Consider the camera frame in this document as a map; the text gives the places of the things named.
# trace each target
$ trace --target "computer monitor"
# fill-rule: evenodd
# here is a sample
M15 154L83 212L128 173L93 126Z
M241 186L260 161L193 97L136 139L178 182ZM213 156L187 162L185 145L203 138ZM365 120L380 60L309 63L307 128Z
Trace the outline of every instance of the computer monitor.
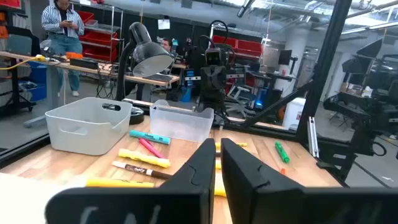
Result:
M292 50L281 50L279 54L279 65L289 65L292 57Z

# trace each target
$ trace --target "green highlighter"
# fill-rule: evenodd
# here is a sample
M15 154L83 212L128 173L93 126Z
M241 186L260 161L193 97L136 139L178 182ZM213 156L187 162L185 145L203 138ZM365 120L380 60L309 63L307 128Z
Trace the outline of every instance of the green highlighter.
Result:
M280 157L282 158L282 161L284 163L289 163L290 159L279 141L275 142L275 148L278 151Z

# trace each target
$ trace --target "yellow cable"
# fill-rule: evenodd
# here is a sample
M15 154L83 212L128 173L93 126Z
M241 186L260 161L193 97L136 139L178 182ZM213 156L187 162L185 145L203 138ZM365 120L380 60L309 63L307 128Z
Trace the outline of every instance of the yellow cable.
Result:
M14 65L14 66L8 67L8 68L0 68L0 70L10 70L10 69L13 69L13 68L16 68L16 67L22 65L23 63L26 63L26 62L28 62L28 61L35 60L35 59L36 59L36 58L34 57L34 58L31 58L31 59L25 60L25 61L23 61L23 62L20 62L20 63Z

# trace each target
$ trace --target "jeans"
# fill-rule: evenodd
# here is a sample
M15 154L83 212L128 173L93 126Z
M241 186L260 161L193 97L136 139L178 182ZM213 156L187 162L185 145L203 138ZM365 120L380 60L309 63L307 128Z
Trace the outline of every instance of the jeans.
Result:
M66 55L67 52L74 52L81 54L83 47L80 40L65 35L50 34L51 52L57 55ZM61 90L63 83L63 69L58 68L58 92ZM78 91L80 86L79 72L69 70L69 85L72 91Z

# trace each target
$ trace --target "lamp shade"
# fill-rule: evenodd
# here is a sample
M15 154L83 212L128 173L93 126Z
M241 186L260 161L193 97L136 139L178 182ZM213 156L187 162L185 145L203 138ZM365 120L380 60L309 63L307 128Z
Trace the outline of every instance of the lamp shade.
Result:
M154 75L163 71L173 62L172 56L154 42L137 44L132 57L137 62L132 70L135 77Z

